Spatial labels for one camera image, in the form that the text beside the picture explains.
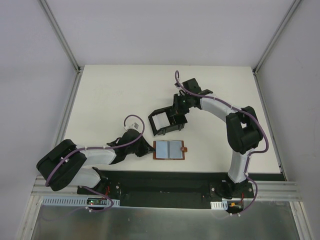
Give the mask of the brown leather card holder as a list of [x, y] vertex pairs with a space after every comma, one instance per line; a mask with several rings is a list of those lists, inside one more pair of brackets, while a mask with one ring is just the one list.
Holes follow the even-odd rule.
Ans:
[[183, 140], [155, 140], [153, 142], [154, 160], [185, 160], [188, 148]]

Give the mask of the black plastic card box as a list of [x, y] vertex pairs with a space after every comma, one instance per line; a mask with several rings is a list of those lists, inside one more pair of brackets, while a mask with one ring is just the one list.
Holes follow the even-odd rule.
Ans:
[[154, 136], [164, 136], [173, 131], [181, 131], [188, 122], [184, 115], [170, 115], [171, 106], [154, 110], [148, 120]]

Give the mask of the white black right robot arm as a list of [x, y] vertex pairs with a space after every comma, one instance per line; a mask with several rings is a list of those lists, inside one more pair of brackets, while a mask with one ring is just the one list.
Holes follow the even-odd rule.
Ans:
[[227, 141], [232, 149], [230, 168], [225, 181], [216, 187], [215, 193], [225, 199], [232, 199], [242, 193], [249, 181], [248, 168], [251, 155], [266, 135], [259, 124], [255, 110], [238, 108], [217, 98], [211, 91], [202, 91], [196, 79], [180, 83], [179, 72], [175, 75], [175, 86], [180, 93], [174, 95], [174, 115], [185, 115], [189, 109], [199, 108], [221, 119], [226, 124]]

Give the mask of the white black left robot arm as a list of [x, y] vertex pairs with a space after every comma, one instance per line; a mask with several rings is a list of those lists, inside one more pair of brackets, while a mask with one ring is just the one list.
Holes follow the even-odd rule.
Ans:
[[106, 183], [96, 170], [86, 169], [86, 166], [115, 165], [128, 155], [140, 158], [155, 151], [137, 130], [131, 128], [105, 146], [85, 148], [70, 139], [63, 140], [38, 161], [36, 168], [46, 180], [45, 185], [55, 192], [76, 184], [99, 195], [105, 191]]

